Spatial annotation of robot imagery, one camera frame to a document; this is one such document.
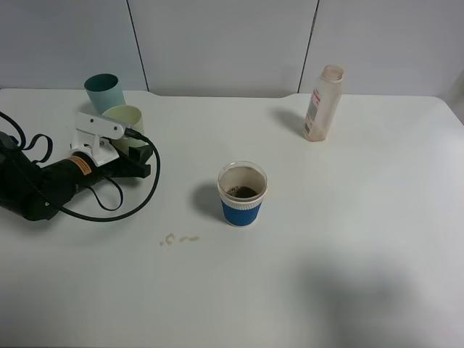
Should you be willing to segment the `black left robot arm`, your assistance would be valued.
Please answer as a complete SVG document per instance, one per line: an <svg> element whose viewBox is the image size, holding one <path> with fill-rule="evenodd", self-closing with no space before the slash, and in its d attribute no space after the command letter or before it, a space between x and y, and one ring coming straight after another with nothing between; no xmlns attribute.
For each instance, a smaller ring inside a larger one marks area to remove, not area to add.
<svg viewBox="0 0 464 348"><path fill-rule="evenodd" d="M129 149L127 154L101 167L84 152L39 167L20 150L17 140L1 133L1 207L29 221L50 220L76 194L107 180L147 178L153 155L148 145Z"/></svg>

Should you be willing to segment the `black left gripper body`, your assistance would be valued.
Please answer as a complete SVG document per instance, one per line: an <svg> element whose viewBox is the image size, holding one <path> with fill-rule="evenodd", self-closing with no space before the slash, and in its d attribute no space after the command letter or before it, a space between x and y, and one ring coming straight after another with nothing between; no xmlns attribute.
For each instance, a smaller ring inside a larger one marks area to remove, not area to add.
<svg viewBox="0 0 464 348"><path fill-rule="evenodd" d="M97 167L92 159L88 161L91 173L88 175L88 184L95 185L105 178L123 178L124 170L122 160L116 159L105 165Z"/></svg>

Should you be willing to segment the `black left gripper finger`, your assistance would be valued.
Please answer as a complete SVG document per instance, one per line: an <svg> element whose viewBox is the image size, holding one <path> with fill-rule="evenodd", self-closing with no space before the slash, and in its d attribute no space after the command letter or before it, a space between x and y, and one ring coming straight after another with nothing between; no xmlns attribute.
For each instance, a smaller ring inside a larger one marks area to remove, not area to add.
<svg viewBox="0 0 464 348"><path fill-rule="evenodd" d="M129 165L145 165L149 160L149 145L128 147L126 163Z"/></svg>
<svg viewBox="0 0 464 348"><path fill-rule="evenodd" d="M151 165L123 163L115 169L116 178L147 178L151 174Z"/></svg>

